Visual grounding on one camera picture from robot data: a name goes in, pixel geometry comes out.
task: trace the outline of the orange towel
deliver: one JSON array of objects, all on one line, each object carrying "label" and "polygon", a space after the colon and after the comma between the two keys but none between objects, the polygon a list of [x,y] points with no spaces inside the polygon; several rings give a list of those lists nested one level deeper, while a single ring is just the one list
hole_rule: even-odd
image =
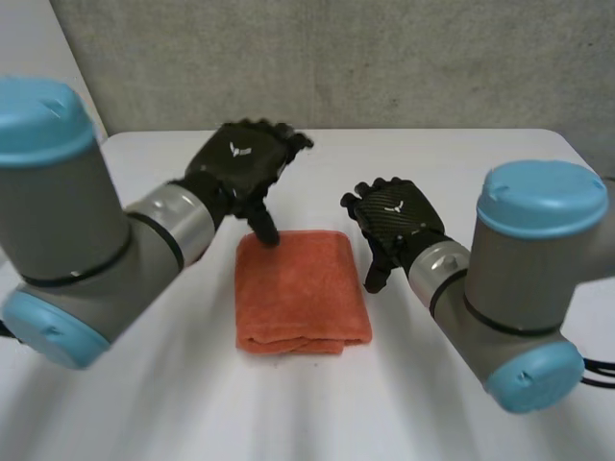
[{"label": "orange towel", "polygon": [[348,237],[328,230],[281,232],[266,248],[246,235],[234,273],[237,346],[251,353],[341,353],[369,343]]}]

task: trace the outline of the black cable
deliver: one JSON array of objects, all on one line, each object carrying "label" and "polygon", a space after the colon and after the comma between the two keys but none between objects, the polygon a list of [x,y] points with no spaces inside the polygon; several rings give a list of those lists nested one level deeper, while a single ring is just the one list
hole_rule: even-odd
[{"label": "black cable", "polygon": [[597,381],[595,379],[590,379],[589,377],[584,377],[580,382],[587,384],[588,386],[601,387],[603,389],[615,389],[615,382]]},{"label": "black cable", "polygon": [[592,360],[591,358],[584,358],[585,368],[602,368],[605,370],[615,371],[615,363],[601,362],[600,360]]},{"label": "black cable", "polygon": [[[592,360],[591,358],[584,358],[585,370],[596,375],[615,378],[615,363],[602,362],[600,360]],[[615,381],[598,381],[589,377],[584,377],[580,382],[587,384],[588,386],[600,387],[603,389],[615,389]]]}]

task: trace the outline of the blue joint cap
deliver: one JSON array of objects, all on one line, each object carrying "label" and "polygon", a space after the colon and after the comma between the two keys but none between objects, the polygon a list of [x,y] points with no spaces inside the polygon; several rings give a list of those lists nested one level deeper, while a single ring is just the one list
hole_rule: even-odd
[{"label": "blue joint cap", "polygon": [[111,346],[79,319],[22,291],[12,292],[6,300],[3,317],[18,339],[66,368],[87,368]]},{"label": "blue joint cap", "polygon": [[504,410],[528,413],[564,399],[580,382],[584,369],[577,348],[560,341],[506,362],[485,381],[484,388]]},{"label": "blue joint cap", "polygon": [[47,166],[96,142],[81,99],[51,80],[0,79],[0,167]]},{"label": "blue joint cap", "polygon": [[598,224],[608,210],[606,186],[567,161],[522,160],[493,169],[477,205],[480,220],[523,239],[565,237]]}]

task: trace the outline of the black band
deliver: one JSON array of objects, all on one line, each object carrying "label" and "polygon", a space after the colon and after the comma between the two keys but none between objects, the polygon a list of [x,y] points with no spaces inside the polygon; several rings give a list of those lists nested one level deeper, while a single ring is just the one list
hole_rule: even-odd
[{"label": "black band", "polygon": [[454,281],[464,278],[467,274],[468,274],[467,269],[463,269],[459,272],[455,272],[450,277],[448,277],[446,280],[444,280],[440,284],[440,286],[437,287],[437,289],[433,292],[433,296],[431,296],[431,301],[430,301],[431,317],[435,318],[435,306],[438,304],[438,300],[440,299],[440,296],[442,296],[442,293],[444,293],[444,290],[446,290],[449,286],[451,286],[451,284]]},{"label": "black band", "polygon": [[110,257],[107,261],[100,264],[99,266],[96,266],[92,269],[88,269],[77,276],[66,276],[50,280],[33,279],[23,274],[20,274],[20,276],[24,279],[26,283],[38,288],[58,288],[60,286],[72,285],[73,283],[89,279],[90,277],[94,277],[105,272],[122,257],[124,257],[124,255],[128,252],[128,249],[131,247],[132,243],[133,233],[131,230],[129,230],[128,236],[126,237],[126,241],[112,257]]},{"label": "black band", "polygon": [[182,249],[180,248],[178,243],[173,238],[173,235],[171,235],[171,233],[167,229],[165,229],[163,226],[161,226],[158,222],[156,222],[155,220],[153,220],[152,218],[150,218],[149,216],[145,214],[131,212],[131,213],[128,213],[128,215],[131,218],[152,228],[152,230],[154,230],[160,236],[160,238],[164,240],[164,242],[169,246],[169,249],[171,249],[173,256],[175,256],[175,260],[177,261],[177,266],[181,272],[184,269],[184,263],[185,263],[184,254],[182,253]]},{"label": "black band", "polygon": [[465,308],[468,309],[468,312],[470,312],[475,319],[477,319],[482,324],[487,325],[491,329],[495,329],[496,331],[499,331],[500,333],[512,334],[514,336],[526,336],[526,337],[546,336],[548,334],[552,334],[552,333],[559,331],[562,325],[562,324],[559,324],[559,325],[556,325],[555,327],[540,328],[540,329],[513,328],[513,327],[509,327],[509,326],[494,322],[489,317],[486,317],[480,312],[478,312],[477,309],[470,303],[470,301],[468,301],[468,298],[465,296],[465,294],[463,295],[463,303],[465,304]]},{"label": "black band", "polygon": [[588,386],[601,387],[603,389],[615,389],[615,382],[597,381],[595,379],[590,379],[589,377],[583,377],[580,382],[587,384]]}]

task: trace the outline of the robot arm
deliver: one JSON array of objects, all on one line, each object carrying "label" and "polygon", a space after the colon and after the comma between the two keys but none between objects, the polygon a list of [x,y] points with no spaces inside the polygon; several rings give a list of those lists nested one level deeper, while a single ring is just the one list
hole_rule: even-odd
[{"label": "robot arm", "polygon": [[24,280],[3,306],[6,328],[54,362],[87,367],[201,257],[227,214],[277,244],[263,199],[306,147],[283,124],[226,124],[183,178],[123,210],[79,97],[1,81],[0,244]]},{"label": "robot arm", "polygon": [[485,180],[472,252],[445,235],[411,182],[360,184],[360,199],[346,195],[342,205],[374,253],[367,290],[403,267],[484,389],[525,413],[582,379],[583,358],[560,327],[577,284],[615,276],[614,185],[566,162],[502,165]]}]

